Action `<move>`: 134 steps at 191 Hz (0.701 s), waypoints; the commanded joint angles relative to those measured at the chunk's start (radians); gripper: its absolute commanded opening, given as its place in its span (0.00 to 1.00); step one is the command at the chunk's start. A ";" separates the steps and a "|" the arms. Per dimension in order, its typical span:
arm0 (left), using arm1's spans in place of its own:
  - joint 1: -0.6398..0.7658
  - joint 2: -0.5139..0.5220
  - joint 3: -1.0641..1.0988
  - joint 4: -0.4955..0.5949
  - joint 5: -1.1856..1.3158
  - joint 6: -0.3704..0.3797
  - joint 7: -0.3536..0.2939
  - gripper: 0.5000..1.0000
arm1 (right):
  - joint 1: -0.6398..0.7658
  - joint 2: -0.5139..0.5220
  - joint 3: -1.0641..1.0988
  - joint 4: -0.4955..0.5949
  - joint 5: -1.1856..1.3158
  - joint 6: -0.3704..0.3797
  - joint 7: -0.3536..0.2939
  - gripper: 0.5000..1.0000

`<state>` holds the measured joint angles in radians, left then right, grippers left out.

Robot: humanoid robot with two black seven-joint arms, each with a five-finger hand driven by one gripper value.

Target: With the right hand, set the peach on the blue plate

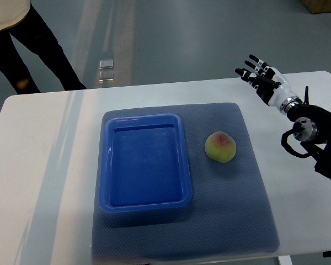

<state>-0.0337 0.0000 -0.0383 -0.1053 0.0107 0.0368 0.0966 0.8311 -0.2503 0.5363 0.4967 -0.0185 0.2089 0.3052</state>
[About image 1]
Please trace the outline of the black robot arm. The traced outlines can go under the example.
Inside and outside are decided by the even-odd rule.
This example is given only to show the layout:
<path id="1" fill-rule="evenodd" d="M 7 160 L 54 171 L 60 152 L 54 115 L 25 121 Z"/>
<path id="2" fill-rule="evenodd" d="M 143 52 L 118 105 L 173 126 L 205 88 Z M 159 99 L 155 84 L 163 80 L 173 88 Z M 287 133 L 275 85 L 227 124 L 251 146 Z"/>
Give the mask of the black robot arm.
<path id="1" fill-rule="evenodd" d="M 293 126 L 283 133 L 281 146 L 295 157 L 314 158 L 314 170 L 331 180 L 331 112 L 309 103 L 308 87 L 304 100 L 287 100 L 283 111 Z"/>

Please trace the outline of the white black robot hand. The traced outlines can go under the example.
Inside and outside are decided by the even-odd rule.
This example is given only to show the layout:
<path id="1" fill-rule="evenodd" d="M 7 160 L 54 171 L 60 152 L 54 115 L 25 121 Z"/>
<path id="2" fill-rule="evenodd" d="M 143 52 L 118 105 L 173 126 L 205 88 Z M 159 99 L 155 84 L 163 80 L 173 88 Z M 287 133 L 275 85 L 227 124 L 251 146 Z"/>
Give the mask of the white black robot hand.
<path id="1" fill-rule="evenodd" d="M 275 107 L 286 115 L 290 108 L 302 104 L 302 100 L 291 90 L 288 80 L 278 69 L 252 54 L 249 58 L 249 61 L 244 62 L 248 68 L 237 68 L 235 73 L 255 89 L 266 105 Z"/>

